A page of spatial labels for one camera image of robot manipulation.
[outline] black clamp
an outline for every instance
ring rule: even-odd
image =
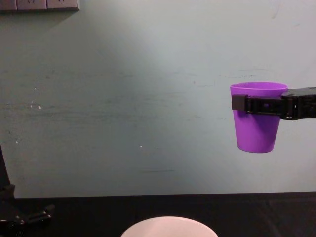
[[[278,98],[232,95],[232,109],[284,120],[316,119],[316,87],[290,89]]]
[[[25,215],[8,202],[0,201],[0,210],[0,237],[22,237],[29,227],[49,223],[55,206],[50,205],[39,213]]]

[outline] wall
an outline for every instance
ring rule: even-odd
[[[0,16],[0,141],[17,197],[316,190],[313,120],[237,149],[229,86],[315,86],[311,0],[82,0]]]

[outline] cup rim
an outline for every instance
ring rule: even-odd
[[[261,84],[278,84],[280,87],[279,88],[271,88],[271,89],[265,89],[265,88],[249,88],[247,86],[243,86],[246,84],[255,84],[255,83],[261,83]],[[247,90],[285,90],[288,89],[288,85],[281,83],[281,82],[275,82],[275,81],[248,81],[248,82],[241,82],[241,83],[236,83],[231,85],[231,88],[236,88],[236,89],[247,89]]]

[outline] table surface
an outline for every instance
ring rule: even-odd
[[[49,226],[26,237],[120,237],[131,225],[157,216],[200,221],[219,237],[316,237],[316,192],[18,199],[25,213],[54,204]]]

